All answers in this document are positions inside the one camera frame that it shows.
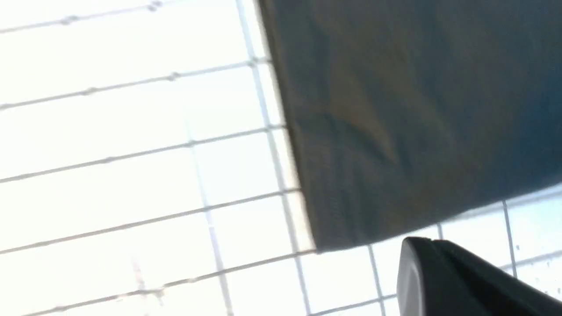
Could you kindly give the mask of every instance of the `gray cloth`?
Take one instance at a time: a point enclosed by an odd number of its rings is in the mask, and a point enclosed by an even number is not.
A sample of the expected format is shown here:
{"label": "gray cloth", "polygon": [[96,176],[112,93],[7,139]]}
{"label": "gray cloth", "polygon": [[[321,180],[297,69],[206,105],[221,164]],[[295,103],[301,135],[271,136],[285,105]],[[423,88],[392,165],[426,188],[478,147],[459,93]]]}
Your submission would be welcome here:
{"label": "gray cloth", "polygon": [[562,1],[260,5],[319,251],[562,181]]}

